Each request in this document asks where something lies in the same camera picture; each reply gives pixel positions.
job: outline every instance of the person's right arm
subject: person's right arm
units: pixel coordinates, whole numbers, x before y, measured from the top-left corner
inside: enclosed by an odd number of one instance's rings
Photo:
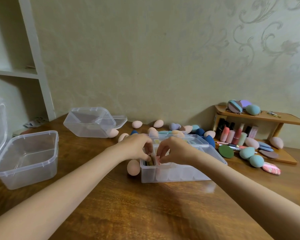
[[[161,163],[190,165],[212,179],[274,239],[300,239],[300,206],[238,173],[180,138],[157,150]]]

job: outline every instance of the transparent plastic container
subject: transparent plastic container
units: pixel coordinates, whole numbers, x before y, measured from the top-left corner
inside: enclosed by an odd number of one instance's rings
[[[121,128],[127,120],[124,115],[112,116],[103,107],[72,108],[63,125],[79,137],[108,138],[112,129]]]
[[[10,190],[48,180],[57,173],[58,132],[20,135],[8,140],[6,109],[0,99],[0,179]]]
[[[203,144],[196,136],[197,135],[191,135],[183,139],[196,149],[208,153],[225,165],[228,165],[228,163],[216,151],[216,149],[213,148],[213,146],[209,144]],[[152,138],[154,149],[152,156],[154,158],[157,158],[156,153],[159,147],[159,143],[157,143],[158,140],[161,142],[163,138]],[[145,161],[140,160],[142,183],[211,180],[204,173],[189,165],[179,165],[173,162],[160,164],[157,160],[154,162],[154,164],[154,166],[147,166]]]

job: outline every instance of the person's right hand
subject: person's right hand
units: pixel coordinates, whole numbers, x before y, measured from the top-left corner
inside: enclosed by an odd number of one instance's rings
[[[201,153],[203,152],[192,147],[181,138],[174,136],[162,141],[157,150],[160,163],[176,163],[181,165],[193,165]]]

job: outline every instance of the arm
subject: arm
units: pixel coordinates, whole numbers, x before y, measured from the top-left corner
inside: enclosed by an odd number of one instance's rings
[[[150,160],[152,141],[127,137],[68,175],[0,216],[0,239],[47,240],[116,165],[126,159]]]
[[[300,206],[252,181],[180,138],[160,143],[161,163],[191,165],[220,186],[274,239],[300,239]]]

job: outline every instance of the forearm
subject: forearm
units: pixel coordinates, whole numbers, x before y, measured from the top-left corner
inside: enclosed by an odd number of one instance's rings
[[[193,166],[219,185],[274,239],[300,239],[300,206],[208,154],[200,154]]]
[[[120,161],[107,149],[0,216],[0,239],[48,239]]]

